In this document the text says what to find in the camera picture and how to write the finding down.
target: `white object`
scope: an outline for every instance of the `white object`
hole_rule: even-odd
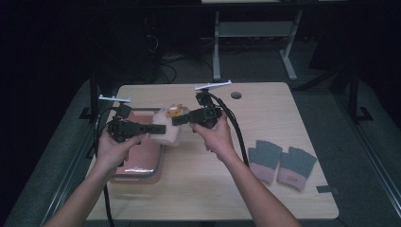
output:
[[[102,100],[109,100],[109,101],[119,101],[119,102],[131,102],[131,99],[130,99],[130,98],[118,98],[118,97],[115,97],[115,96],[112,96],[112,97],[105,97],[105,96],[103,96],[103,95],[100,95],[100,96],[99,96],[99,99],[102,99]]]
[[[198,90],[201,90],[201,89],[214,89],[214,88],[219,88],[219,87],[222,87],[222,86],[225,86],[225,85],[230,85],[230,84],[232,84],[232,82],[230,81],[230,80],[228,80],[227,82],[224,82],[224,83],[207,83],[207,85],[204,85],[204,86],[201,86],[201,87],[198,87],[198,86],[195,86],[195,91],[198,91]]]

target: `table leg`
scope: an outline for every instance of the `table leg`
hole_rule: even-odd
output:
[[[294,68],[292,67],[291,61],[289,60],[289,52],[291,51],[292,44],[294,43],[295,35],[297,34],[298,25],[301,21],[302,10],[297,11],[297,15],[295,16],[295,20],[291,26],[291,31],[288,36],[288,44],[285,49],[280,50],[280,56],[283,60],[284,66],[286,67],[287,74],[289,79],[296,80],[297,75],[295,74]]]

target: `person's left hand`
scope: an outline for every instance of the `person's left hand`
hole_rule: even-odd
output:
[[[118,166],[129,159],[129,150],[145,135],[133,136],[123,143],[117,143],[107,129],[104,129],[98,144],[96,165],[107,172],[115,173]]]

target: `person's right hand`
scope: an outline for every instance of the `person's right hand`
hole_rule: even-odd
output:
[[[203,138],[206,149],[213,151],[223,163],[230,157],[238,156],[233,146],[226,113],[222,114],[211,130],[196,123],[189,126]]]

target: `small object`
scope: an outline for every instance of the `small object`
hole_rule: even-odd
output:
[[[101,100],[109,100],[109,101],[118,101],[118,102],[131,102],[130,98],[118,98],[115,96],[105,97],[103,95],[99,95],[99,99]]]
[[[203,89],[211,90],[211,89],[219,88],[219,87],[222,87],[225,85],[230,85],[230,84],[232,84],[232,82],[230,80],[228,80],[227,82],[223,82],[223,83],[207,83],[207,85],[204,85],[201,87],[195,86],[195,91],[199,91],[199,90],[203,90]]]
[[[277,182],[292,186],[299,191],[304,190],[306,180],[316,161],[317,158],[308,152],[290,147],[288,153],[281,153]]]
[[[271,184],[283,149],[277,145],[257,140],[256,148],[249,148],[250,170],[261,181]]]
[[[178,104],[178,105],[173,104],[167,109],[166,116],[174,117],[188,113],[189,113],[188,108],[184,107],[183,104]]]
[[[240,98],[242,98],[242,94],[239,93],[239,92],[232,92],[232,93],[231,93],[231,97],[232,97],[233,99],[240,99]]]

